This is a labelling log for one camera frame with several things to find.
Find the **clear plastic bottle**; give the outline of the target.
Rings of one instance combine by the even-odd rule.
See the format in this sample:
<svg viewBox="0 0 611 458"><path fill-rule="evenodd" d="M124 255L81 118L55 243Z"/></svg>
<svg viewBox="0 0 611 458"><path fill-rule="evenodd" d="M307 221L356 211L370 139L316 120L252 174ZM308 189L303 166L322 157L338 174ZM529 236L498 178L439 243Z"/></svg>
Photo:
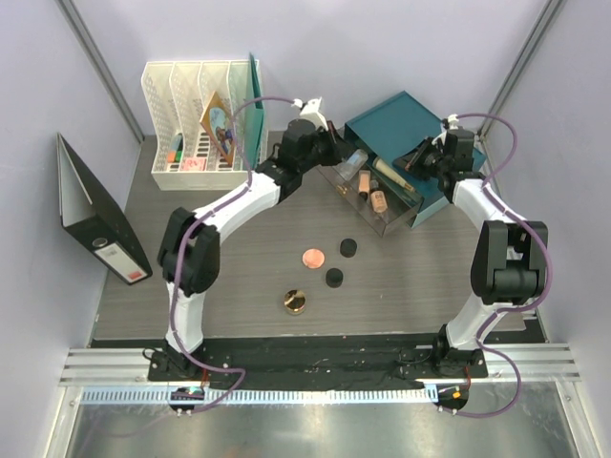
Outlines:
<svg viewBox="0 0 611 458"><path fill-rule="evenodd" d="M335 172L344 181L350 181L362 169L367 162L369 155L361 149L356 150L346 160L334 167Z"/></svg>

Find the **gold spray bottle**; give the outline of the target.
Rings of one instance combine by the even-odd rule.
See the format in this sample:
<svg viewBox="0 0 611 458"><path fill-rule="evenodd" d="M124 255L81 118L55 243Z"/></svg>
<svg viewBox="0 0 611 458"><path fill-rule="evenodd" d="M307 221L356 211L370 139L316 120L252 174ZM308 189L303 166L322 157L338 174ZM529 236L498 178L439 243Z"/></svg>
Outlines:
<svg viewBox="0 0 611 458"><path fill-rule="evenodd" d="M377 157L372 161L373 167L380 172L382 175L389 178L391 181L399 185L401 188L414 193L415 188L409 184L404 178L402 178L392 167L388 165L381 157Z"/></svg>

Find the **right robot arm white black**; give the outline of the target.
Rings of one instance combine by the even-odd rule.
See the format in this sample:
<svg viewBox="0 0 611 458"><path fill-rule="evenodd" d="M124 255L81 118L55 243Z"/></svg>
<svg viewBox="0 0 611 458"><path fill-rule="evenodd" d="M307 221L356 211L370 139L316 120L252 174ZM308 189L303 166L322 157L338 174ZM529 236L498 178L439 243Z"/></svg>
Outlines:
<svg viewBox="0 0 611 458"><path fill-rule="evenodd" d="M483 363L483 344L498 322L540 299L547 284L548 229L512 211L474 170L473 132L448 127L392 163L411 177L436 179L446 199L479 231L470 282L472 294L443 325L426 358L432 371L455 377Z"/></svg>

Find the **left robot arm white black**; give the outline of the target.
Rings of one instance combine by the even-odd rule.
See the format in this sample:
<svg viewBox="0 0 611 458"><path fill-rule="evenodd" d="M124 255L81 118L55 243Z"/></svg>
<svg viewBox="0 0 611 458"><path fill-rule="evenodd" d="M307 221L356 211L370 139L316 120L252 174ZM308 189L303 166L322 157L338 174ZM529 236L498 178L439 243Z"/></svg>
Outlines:
<svg viewBox="0 0 611 458"><path fill-rule="evenodd" d="M291 121L274 153L250 173L245 183L194 211L182 207L170 216L158 252L158 264L170 299L166 333L170 368L184 381L205 368L202 314L206 291L221 268L221 245L237 229L291 196L303 176L319 166L336 166L354 148L332 123Z"/></svg>

